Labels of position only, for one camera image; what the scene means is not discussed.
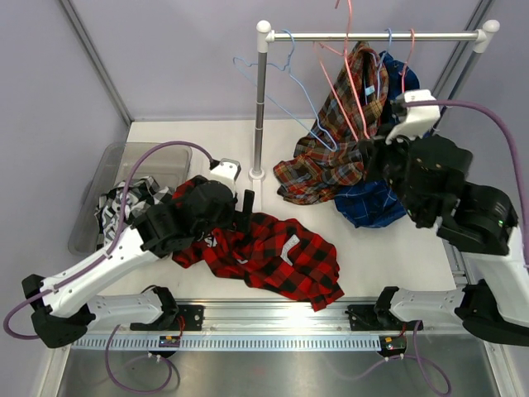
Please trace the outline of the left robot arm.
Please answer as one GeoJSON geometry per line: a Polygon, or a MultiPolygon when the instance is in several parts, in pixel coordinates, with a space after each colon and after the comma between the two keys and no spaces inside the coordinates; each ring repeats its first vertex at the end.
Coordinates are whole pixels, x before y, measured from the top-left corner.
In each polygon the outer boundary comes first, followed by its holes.
{"type": "Polygon", "coordinates": [[[107,297],[100,293],[133,270],[188,249],[215,229],[248,232],[254,198],[253,191],[245,191],[242,209],[236,210],[236,194],[227,186],[200,180],[182,196],[148,208],[117,239],[62,275],[26,277],[22,288],[33,308],[37,339],[59,348],[92,329],[173,327],[179,307],[166,287],[107,297]]]}

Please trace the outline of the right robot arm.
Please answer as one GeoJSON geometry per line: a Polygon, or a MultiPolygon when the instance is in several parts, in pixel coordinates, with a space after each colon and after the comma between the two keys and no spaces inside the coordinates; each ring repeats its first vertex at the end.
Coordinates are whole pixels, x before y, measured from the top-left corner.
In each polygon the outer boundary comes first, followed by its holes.
{"type": "Polygon", "coordinates": [[[427,321],[462,325],[486,342],[528,344],[528,271],[516,210],[501,190],[467,181],[473,155],[442,136],[359,144],[367,179],[383,180],[418,228],[434,228],[479,268],[481,279],[448,291],[384,288],[383,328],[427,321]]]}

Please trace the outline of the red black plaid shirt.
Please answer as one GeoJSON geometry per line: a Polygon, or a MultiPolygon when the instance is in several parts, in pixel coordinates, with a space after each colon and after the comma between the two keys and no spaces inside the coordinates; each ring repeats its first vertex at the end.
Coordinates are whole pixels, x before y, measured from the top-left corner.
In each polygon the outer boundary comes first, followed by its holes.
{"type": "Polygon", "coordinates": [[[298,220],[253,213],[250,231],[213,229],[172,260],[184,269],[205,261],[219,278],[242,280],[285,298],[309,302],[314,311],[345,295],[334,245],[298,220]]]}

